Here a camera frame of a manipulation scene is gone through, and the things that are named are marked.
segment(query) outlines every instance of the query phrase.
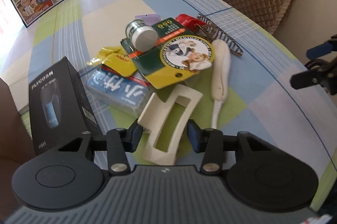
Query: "yellow packaging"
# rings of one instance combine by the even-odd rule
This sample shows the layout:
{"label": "yellow packaging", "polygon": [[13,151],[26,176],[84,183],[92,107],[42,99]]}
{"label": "yellow packaging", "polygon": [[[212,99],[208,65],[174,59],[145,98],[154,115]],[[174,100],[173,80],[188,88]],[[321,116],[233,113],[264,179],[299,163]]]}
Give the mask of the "yellow packaging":
{"label": "yellow packaging", "polygon": [[87,65],[89,66],[96,66],[99,64],[108,66],[123,77],[131,76],[137,71],[136,66],[122,46],[104,47],[93,59],[87,62]]}

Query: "white cable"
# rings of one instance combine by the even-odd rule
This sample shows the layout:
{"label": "white cable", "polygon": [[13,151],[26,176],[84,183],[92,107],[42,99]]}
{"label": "white cable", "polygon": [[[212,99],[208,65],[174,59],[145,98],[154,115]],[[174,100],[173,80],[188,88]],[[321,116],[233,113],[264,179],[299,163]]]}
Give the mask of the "white cable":
{"label": "white cable", "polygon": [[213,106],[213,114],[212,114],[212,128],[216,129],[218,126],[218,117],[222,107],[223,101],[215,100]]}
{"label": "white cable", "polygon": [[214,100],[212,128],[217,128],[218,116],[223,103],[228,94],[228,76],[230,72],[230,49],[227,44],[221,40],[213,41],[215,50],[215,60],[212,76],[212,99]]}

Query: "tablecloth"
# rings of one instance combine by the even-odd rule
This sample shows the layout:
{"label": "tablecloth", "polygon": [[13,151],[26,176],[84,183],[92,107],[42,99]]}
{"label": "tablecloth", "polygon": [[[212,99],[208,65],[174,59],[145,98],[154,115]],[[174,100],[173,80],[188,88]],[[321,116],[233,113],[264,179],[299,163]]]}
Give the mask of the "tablecloth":
{"label": "tablecloth", "polygon": [[[290,76],[304,71],[304,66],[274,37],[221,0],[66,0],[22,29],[2,61],[0,76],[10,86],[17,108],[27,104],[28,83],[64,56],[84,74],[85,83],[91,75],[86,74],[86,61],[103,46],[119,45],[134,16],[152,13],[162,19],[202,13],[241,45],[243,56],[232,56],[229,94],[219,128],[227,135],[249,131],[309,164],[320,179],[312,204],[318,209],[337,176],[337,109],[320,87],[293,90]],[[194,87],[204,95],[192,115],[201,128],[211,126],[211,74],[211,69],[202,71]],[[165,99],[171,89],[160,90],[159,96]],[[134,121],[87,95],[103,133],[129,127]],[[166,122],[167,140],[181,112],[176,106],[169,118],[172,122]],[[29,128],[28,112],[23,120]],[[131,165],[148,163],[142,158],[147,137],[144,134],[137,151],[127,155]],[[199,167],[202,157],[183,135],[176,164]],[[95,160],[106,168],[106,154],[98,153]],[[225,167],[234,162],[230,153]]]}

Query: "blue card pack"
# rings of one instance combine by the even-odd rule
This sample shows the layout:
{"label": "blue card pack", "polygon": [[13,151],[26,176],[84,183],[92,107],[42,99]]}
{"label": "blue card pack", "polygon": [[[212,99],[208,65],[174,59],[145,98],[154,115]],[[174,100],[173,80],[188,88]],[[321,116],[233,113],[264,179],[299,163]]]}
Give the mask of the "blue card pack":
{"label": "blue card pack", "polygon": [[93,73],[87,87],[99,100],[135,118],[140,116],[154,91],[139,72],[122,77],[105,65]]}

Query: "electric shaver image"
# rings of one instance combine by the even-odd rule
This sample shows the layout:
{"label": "electric shaver image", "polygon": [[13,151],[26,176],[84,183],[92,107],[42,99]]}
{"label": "electric shaver image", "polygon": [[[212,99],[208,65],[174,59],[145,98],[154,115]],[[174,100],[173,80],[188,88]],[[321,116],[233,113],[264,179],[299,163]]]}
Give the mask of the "electric shaver image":
{"label": "electric shaver image", "polygon": [[41,102],[49,128],[56,128],[61,122],[61,93],[56,78],[41,88]]}

